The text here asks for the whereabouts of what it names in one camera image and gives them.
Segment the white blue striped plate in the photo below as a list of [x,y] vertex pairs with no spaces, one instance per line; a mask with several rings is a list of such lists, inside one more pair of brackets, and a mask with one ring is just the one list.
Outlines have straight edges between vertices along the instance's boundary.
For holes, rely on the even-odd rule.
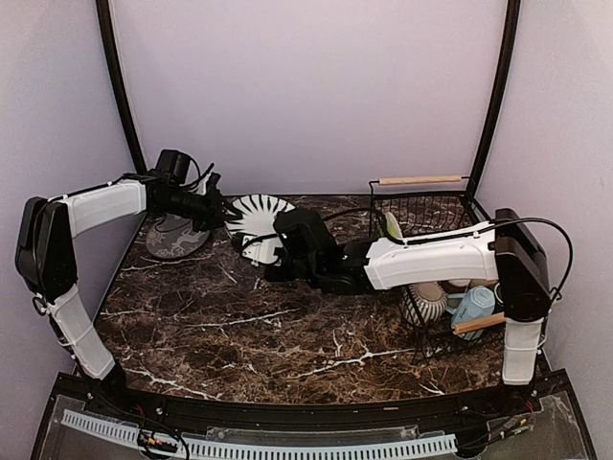
[[236,212],[226,222],[227,232],[232,236],[243,234],[252,237],[273,234],[276,216],[295,208],[283,198],[265,194],[241,196],[232,202],[232,206]]

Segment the woven bamboo plate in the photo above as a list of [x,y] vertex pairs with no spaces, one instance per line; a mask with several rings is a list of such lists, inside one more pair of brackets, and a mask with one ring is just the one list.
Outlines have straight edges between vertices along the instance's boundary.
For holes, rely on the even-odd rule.
[[394,216],[394,214],[392,212],[386,212],[384,217],[385,217],[385,220],[386,220],[386,229],[387,229],[387,232],[388,232],[389,235],[390,235],[390,233],[388,231],[388,226],[389,225],[396,226],[396,227],[398,227],[400,229],[398,221],[397,221],[396,217]]

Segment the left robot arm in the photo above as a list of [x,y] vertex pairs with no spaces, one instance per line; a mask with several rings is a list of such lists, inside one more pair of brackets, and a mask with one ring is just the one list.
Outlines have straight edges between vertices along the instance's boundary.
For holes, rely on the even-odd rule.
[[196,231],[216,229],[234,213],[216,184],[204,194],[155,176],[122,178],[55,198],[35,196],[23,210],[15,252],[17,272],[33,295],[34,307],[50,319],[61,345],[89,378],[113,380],[120,369],[103,345],[82,303],[73,241],[116,219],[159,210],[189,219]]

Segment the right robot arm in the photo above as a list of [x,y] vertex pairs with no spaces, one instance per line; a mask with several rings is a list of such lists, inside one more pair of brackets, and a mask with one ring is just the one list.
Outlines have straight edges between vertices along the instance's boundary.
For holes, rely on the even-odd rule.
[[335,295],[370,294],[402,286],[450,280],[497,281],[506,321],[503,383],[488,396],[499,416],[526,399],[534,376],[541,325],[552,304],[547,257],[513,210],[493,221],[457,231],[339,244],[315,211],[296,208],[273,221],[280,238],[279,279],[303,279]]

